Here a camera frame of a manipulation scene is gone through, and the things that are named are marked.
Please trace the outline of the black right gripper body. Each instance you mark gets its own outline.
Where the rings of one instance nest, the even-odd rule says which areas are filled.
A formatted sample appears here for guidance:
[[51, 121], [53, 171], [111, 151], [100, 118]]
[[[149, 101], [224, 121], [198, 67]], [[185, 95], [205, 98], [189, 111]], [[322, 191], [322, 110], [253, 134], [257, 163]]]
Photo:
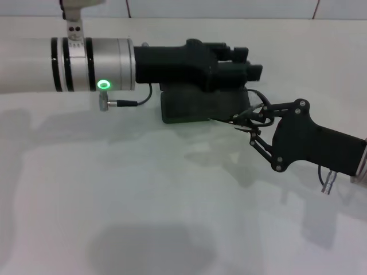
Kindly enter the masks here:
[[310, 103], [297, 99], [296, 106], [281, 118], [273, 139], [273, 157], [280, 162], [277, 172], [305, 160], [348, 176], [355, 176], [366, 149], [366, 141], [316, 124]]

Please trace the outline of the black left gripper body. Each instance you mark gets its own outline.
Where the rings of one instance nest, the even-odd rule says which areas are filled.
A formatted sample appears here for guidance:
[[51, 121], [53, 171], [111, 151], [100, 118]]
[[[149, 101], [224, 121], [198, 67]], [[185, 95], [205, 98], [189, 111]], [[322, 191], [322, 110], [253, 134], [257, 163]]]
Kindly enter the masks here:
[[135, 81], [192, 84], [204, 92], [220, 89], [218, 59], [195, 39], [183, 46], [136, 46]]

